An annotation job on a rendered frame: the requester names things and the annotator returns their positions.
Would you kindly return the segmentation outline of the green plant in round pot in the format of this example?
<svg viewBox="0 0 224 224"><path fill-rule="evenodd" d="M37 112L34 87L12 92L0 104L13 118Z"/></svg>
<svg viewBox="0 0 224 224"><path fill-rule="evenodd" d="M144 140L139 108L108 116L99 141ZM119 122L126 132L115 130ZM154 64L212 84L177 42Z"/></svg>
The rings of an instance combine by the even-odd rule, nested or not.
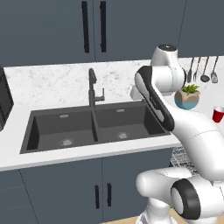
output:
<svg viewBox="0 0 224 224"><path fill-rule="evenodd" d="M183 86L181 90L174 95L174 101L180 109L193 109L197 106L200 100L199 86L192 84Z"/></svg>

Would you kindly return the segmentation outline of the red cup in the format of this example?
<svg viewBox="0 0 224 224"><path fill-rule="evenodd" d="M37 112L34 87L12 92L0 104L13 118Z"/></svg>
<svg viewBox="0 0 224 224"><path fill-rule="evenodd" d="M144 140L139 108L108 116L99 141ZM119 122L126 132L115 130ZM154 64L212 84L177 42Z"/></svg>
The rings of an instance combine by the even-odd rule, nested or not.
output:
<svg viewBox="0 0 224 224"><path fill-rule="evenodd" d="M221 106L215 106L213 108L213 120L216 123L219 123L224 116L224 108Z"/></svg>

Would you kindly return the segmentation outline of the grey wall cupboard door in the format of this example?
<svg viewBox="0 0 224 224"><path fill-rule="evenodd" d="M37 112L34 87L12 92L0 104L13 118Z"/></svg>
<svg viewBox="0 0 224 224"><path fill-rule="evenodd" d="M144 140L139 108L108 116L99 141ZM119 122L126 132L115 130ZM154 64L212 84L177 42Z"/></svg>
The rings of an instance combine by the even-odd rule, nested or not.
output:
<svg viewBox="0 0 224 224"><path fill-rule="evenodd" d="M224 55L224 0L186 0L180 58Z"/></svg>
<svg viewBox="0 0 224 224"><path fill-rule="evenodd" d="M87 1L89 53L84 52L82 1ZM93 0L0 0L0 66L94 60Z"/></svg>
<svg viewBox="0 0 224 224"><path fill-rule="evenodd" d="M106 1L106 52L101 49L101 1ZM157 46L177 46L185 7L186 0L93 0L95 59L149 60Z"/></svg>

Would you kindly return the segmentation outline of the hanging steel spatula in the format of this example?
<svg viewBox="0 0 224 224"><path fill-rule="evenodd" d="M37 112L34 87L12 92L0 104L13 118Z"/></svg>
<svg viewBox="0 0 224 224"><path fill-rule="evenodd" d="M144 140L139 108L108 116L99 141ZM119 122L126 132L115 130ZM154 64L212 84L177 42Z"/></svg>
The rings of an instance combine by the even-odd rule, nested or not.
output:
<svg viewBox="0 0 224 224"><path fill-rule="evenodd" d="M216 57L214 65L213 65L214 67L216 67L218 59L219 59L219 57ZM211 75L210 75L211 82L212 83L217 83L218 82L218 76L217 76L217 74L216 74L216 72L214 70L215 70L215 68L213 68L213 71L211 72Z"/></svg>

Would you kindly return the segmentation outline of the dark grey tap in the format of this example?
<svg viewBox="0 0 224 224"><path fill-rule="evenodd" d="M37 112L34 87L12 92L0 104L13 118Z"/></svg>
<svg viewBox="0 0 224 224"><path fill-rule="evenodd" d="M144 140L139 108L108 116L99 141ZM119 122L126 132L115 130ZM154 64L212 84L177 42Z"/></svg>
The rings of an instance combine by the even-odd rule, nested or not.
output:
<svg viewBox="0 0 224 224"><path fill-rule="evenodd" d="M102 102L105 100L105 95L96 96L94 90L94 84L97 82L95 71L93 68L88 70L88 81L89 81L89 90L88 90L88 100L89 100L89 107L94 108L96 102Z"/></svg>

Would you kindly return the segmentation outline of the grey drawer front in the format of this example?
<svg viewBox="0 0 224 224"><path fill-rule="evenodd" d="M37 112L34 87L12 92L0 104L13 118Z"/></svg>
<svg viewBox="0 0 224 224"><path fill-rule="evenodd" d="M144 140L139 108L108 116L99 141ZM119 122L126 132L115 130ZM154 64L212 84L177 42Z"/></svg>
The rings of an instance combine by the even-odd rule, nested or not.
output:
<svg viewBox="0 0 224 224"><path fill-rule="evenodd" d="M0 224L38 224L30 206L0 211Z"/></svg>
<svg viewBox="0 0 224 224"><path fill-rule="evenodd" d="M0 210L29 205L30 201L23 186L0 190Z"/></svg>
<svg viewBox="0 0 224 224"><path fill-rule="evenodd" d="M0 189L19 187L23 185L24 182L19 170L0 171Z"/></svg>

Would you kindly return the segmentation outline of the grey base cupboard door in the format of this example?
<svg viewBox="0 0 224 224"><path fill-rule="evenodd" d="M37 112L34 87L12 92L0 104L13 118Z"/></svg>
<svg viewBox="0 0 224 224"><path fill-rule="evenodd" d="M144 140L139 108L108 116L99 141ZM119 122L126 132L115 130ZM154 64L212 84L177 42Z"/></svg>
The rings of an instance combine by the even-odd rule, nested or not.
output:
<svg viewBox="0 0 224 224"><path fill-rule="evenodd" d="M137 175L148 170L166 168L172 148L149 150L102 159L103 221L138 216L147 206L147 199L136 187ZM112 205L108 206L107 183L112 185Z"/></svg>
<svg viewBox="0 0 224 224"><path fill-rule="evenodd" d="M38 224L100 224L102 161L89 159L21 171ZM95 185L100 208L95 208Z"/></svg>

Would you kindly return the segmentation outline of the hanging dark ladle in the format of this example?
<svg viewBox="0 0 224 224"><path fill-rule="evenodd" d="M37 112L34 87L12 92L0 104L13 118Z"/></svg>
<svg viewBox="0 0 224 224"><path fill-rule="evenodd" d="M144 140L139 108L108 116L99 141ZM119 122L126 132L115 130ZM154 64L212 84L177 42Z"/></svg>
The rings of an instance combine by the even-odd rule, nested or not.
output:
<svg viewBox="0 0 224 224"><path fill-rule="evenodd" d="M205 70L207 69L206 66L207 66L208 61L209 61L209 57L206 57L206 64L205 64L205 67L204 67ZM200 76L200 80L203 81L203 82L208 82L210 80L210 78L203 73Z"/></svg>

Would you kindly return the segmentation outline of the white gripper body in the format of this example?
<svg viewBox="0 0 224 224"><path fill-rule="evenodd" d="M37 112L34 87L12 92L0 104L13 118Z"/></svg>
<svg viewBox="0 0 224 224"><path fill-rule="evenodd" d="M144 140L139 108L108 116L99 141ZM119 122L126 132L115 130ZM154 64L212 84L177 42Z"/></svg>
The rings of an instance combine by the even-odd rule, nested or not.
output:
<svg viewBox="0 0 224 224"><path fill-rule="evenodd" d="M144 97L140 94L135 85L133 85L130 90L130 97L133 101L141 101L144 99Z"/></svg>

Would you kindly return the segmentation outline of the dishwasher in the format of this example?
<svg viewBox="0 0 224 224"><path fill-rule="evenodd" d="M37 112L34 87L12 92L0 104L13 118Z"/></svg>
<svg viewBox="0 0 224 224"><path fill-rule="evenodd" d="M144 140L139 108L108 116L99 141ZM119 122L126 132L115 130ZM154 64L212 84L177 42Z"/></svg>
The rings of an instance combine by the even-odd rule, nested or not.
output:
<svg viewBox="0 0 224 224"><path fill-rule="evenodd" d="M183 146L173 148L172 154L171 154L170 167L187 168L193 176L198 173L192 161L186 155L186 151Z"/></svg>

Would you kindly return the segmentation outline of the dark double sink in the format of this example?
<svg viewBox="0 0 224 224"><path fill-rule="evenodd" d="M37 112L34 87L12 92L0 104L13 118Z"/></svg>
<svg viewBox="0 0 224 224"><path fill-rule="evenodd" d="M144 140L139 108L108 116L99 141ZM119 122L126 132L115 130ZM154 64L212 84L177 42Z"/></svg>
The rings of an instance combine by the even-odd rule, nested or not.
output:
<svg viewBox="0 0 224 224"><path fill-rule="evenodd" d="M33 110L21 153L168 136L144 101Z"/></svg>

